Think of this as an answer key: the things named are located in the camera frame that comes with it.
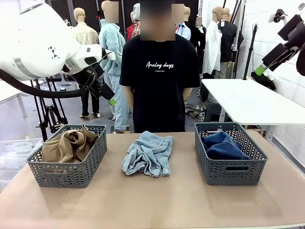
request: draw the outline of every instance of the table leg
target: table leg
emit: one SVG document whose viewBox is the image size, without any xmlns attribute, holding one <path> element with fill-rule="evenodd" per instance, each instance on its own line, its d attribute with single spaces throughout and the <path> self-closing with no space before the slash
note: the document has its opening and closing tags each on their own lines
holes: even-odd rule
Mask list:
<svg viewBox="0 0 305 229">
<path fill-rule="evenodd" d="M 20 106 L 20 109 L 21 109 L 21 112 L 22 112 L 22 116 L 25 118 L 25 117 L 28 117 L 28 114 L 25 110 L 25 107 L 24 107 L 24 104 L 23 104 L 23 100 L 21 98 L 21 95 L 18 94 L 17 95 L 17 99 L 18 99 L 18 103 L 19 103 L 19 106 Z"/>
<path fill-rule="evenodd" d="M 268 126 L 265 136 L 267 142 L 272 142 L 274 129 L 275 129 L 275 125 Z"/>
<path fill-rule="evenodd" d="M 225 117 L 225 111 L 224 111 L 223 108 L 221 108 L 221 113 L 220 113 L 220 116 L 219 116 L 219 122 L 220 123 L 224 122 L 224 117 Z"/>
</svg>

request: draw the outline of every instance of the gray plastic basket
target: gray plastic basket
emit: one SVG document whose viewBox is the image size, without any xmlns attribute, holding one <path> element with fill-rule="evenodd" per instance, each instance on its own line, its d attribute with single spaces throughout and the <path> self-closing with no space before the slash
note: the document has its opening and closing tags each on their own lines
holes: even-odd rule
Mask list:
<svg viewBox="0 0 305 229">
<path fill-rule="evenodd" d="M 42 162 L 42 146 L 28 158 L 27 162 L 40 187 L 84 188 L 89 185 L 107 151 L 107 142 L 106 126 L 86 125 L 86 127 L 89 131 L 98 134 L 99 137 L 82 162 L 74 164 Z M 67 130 L 82 130 L 82 125 L 64 125 L 52 138 Z M 50 173 L 48 172 L 50 170 L 63 170 L 63 173 Z"/>
<path fill-rule="evenodd" d="M 263 172 L 267 156 L 237 123 L 196 123 L 195 146 L 205 180 L 209 185 L 254 186 Z M 222 129 L 242 145 L 253 160 L 211 160 L 201 138 Z"/>
</svg>

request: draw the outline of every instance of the tan tabletop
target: tan tabletop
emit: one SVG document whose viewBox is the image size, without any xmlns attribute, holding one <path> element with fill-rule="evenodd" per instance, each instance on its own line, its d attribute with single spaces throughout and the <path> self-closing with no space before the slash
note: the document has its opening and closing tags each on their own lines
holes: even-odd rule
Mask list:
<svg viewBox="0 0 305 229">
<path fill-rule="evenodd" d="M 229 228 L 305 225 L 305 179 L 258 133 L 269 161 L 255 187 L 206 184 L 194 133 L 172 133 L 171 175 L 126 176 L 139 135 L 107 135 L 108 151 L 85 189 L 39 188 L 28 166 L 0 194 L 1 229 Z"/>
</svg>

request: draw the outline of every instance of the tripod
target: tripod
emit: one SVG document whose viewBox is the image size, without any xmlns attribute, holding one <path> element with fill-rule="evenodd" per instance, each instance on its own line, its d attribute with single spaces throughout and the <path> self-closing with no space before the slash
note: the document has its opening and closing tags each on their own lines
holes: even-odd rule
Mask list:
<svg viewBox="0 0 305 229">
<path fill-rule="evenodd" d="M 52 85 L 54 87 L 54 91 L 57 91 L 53 77 L 46 78 L 47 81 L 47 85 L 49 90 L 51 91 L 51 85 L 50 85 L 50 81 L 52 82 Z M 40 89 L 40 85 L 38 80 L 35 80 L 37 88 Z M 39 124 L 37 126 L 37 128 L 41 129 L 41 133 L 42 133 L 42 138 L 43 141 L 47 141 L 48 140 L 48 135 L 47 135 L 47 128 L 50 126 L 50 132 L 52 134 L 56 133 L 57 130 L 59 130 L 63 125 L 68 124 L 68 120 L 67 117 L 65 115 L 65 112 L 63 110 L 62 104 L 60 99 L 58 98 L 58 103 L 61 107 L 61 111 L 63 116 L 61 116 L 59 110 L 58 110 L 58 106 L 57 103 L 55 101 L 55 99 L 52 99 L 52 103 L 51 105 L 46 105 L 44 98 L 42 97 L 37 97 L 34 96 L 34 100 L 35 100 L 35 104 L 36 104 L 36 108 L 37 108 L 37 114 L 38 114 L 38 118 L 39 118 Z M 41 113 L 40 113 L 40 108 L 38 105 L 38 100 L 40 102 L 40 107 L 41 107 L 41 112 L 42 112 L 42 118 L 41 118 Z"/>
</svg>

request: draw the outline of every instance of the gray floor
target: gray floor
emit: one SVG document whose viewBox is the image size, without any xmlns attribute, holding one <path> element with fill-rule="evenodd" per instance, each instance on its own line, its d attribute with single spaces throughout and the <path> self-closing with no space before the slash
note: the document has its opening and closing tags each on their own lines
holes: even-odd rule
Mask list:
<svg viewBox="0 0 305 229">
<path fill-rule="evenodd" d="M 198 89 L 194 90 L 190 98 L 187 100 L 188 103 L 193 104 L 195 107 L 199 104 L 200 99 L 197 97 L 196 92 Z M 21 110 L 16 98 L 0 104 L 0 141 L 9 141 L 9 140 L 20 140 L 25 139 L 26 136 L 30 138 L 40 138 L 41 130 L 36 128 L 39 119 L 37 115 L 37 110 L 34 102 L 33 96 L 24 96 L 22 97 L 24 106 L 28 113 L 28 117 L 23 118 Z M 52 104 L 51 99 L 46 99 L 46 104 Z M 91 99 L 89 98 L 89 112 L 92 111 L 91 108 Z M 61 99 L 64 112 L 67 116 L 69 124 L 95 124 L 95 125 L 106 125 L 107 133 L 110 133 L 111 126 L 114 126 L 114 121 L 108 120 L 112 115 L 110 111 L 109 104 L 103 98 L 100 99 L 100 112 L 101 118 L 94 118 L 93 115 L 90 115 L 87 119 L 81 119 L 81 99 L 80 98 L 71 98 L 71 99 Z M 164 114 L 164 118 L 171 120 L 170 114 Z M 192 119 L 186 117 L 185 128 L 186 131 L 194 131 L 194 123 L 199 122 L 198 119 Z M 132 123 L 132 114 L 129 117 L 129 125 L 131 125 L 131 130 L 133 130 Z"/>
</svg>

